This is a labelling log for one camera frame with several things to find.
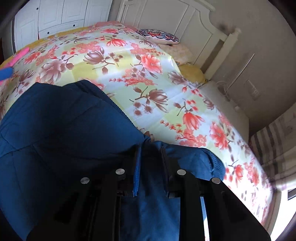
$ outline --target cushion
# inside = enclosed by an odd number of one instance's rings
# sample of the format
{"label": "cushion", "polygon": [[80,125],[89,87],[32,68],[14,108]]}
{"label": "cushion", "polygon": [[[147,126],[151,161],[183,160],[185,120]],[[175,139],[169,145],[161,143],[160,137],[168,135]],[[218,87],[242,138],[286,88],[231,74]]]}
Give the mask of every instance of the cushion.
{"label": "cushion", "polygon": [[176,45],[163,45],[159,44],[159,47],[168,53],[176,64],[182,65],[182,64],[187,64],[193,61],[193,55],[190,52],[190,50],[183,44],[176,44]]}
{"label": "cushion", "polygon": [[174,45],[179,43],[179,39],[175,35],[161,30],[140,29],[137,31],[137,33],[156,44]]}
{"label": "cushion", "polygon": [[201,87],[206,83],[205,76],[196,65],[184,64],[179,66],[181,74],[191,83],[197,83],[197,87]]}

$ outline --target white wardrobe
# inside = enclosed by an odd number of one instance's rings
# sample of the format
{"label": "white wardrobe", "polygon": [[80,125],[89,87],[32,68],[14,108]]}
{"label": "white wardrobe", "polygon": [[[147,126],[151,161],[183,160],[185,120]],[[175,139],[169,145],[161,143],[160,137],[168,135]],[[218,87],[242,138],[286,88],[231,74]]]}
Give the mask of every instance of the white wardrobe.
{"label": "white wardrobe", "polygon": [[58,32],[107,21],[111,3],[112,0],[30,0],[15,16],[15,50]]}

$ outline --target white rod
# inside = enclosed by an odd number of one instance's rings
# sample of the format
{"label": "white rod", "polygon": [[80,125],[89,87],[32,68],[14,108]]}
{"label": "white rod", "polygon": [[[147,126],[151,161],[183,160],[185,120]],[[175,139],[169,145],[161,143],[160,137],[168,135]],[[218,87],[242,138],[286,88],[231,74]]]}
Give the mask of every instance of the white rod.
{"label": "white rod", "polygon": [[242,74],[242,72],[245,70],[245,68],[248,66],[248,64],[251,62],[252,58],[254,57],[255,53],[252,54],[252,56],[249,58],[249,60],[246,62],[246,64],[243,66],[243,68],[238,72],[238,74],[236,75],[236,77],[233,79],[233,81],[228,85],[227,90],[225,91],[225,93],[227,93],[227,91],[230,89],[230,87],[234,84],[234,82],[238,79],[238,77]]}

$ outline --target wall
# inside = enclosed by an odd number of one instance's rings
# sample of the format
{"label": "wall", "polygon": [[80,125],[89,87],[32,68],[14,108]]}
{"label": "wall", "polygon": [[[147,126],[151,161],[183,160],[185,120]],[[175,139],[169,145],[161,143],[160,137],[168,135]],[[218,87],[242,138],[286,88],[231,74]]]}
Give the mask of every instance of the wall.
{"label": "wall", "polygon": [[[229,34],[242,34],[214,81],[230,82],[252,52],[255,57],[230,89],[230,95],[250,118],[250,132],[268,125],[296,102],[296,37],[280,12],[267,0],[207,0],[215,8],[212,24]],[[116,20],[120,0],[113,0],[109,20]],[[253,101],[244,82],[261,92]]]}

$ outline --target headboard panel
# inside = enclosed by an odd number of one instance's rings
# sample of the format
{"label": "headboard panel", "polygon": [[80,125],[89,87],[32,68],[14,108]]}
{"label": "headboard panel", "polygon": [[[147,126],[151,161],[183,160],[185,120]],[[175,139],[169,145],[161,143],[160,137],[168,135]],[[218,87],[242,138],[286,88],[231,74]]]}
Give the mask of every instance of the headboard panel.
{"label": "headboard panel", "polygon": [[[210,80],[237,41],[239,29],[227,36],[209,19],[215,8],[204,0],[122,0],[117,20],[136,28],[159,29],[175,34],[194,55],[193,64]],[[216,56],[212,52],[224,44]]]}

